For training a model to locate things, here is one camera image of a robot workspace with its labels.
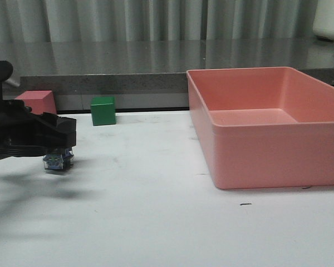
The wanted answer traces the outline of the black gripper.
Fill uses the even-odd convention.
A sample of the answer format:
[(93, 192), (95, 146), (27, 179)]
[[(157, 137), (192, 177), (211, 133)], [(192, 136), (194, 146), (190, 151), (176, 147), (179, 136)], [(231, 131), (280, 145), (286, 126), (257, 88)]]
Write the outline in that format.
[[(0, 160), (44, 156), (48, 148), (76, 146), (76, 119), (47, 112), (37, 115), (28, 112), (21, 100), (3, 99), (3, 83), (12, 73), (12, 64), (0, 61)], [(24, 127), (30, 123), (28, 134)]]

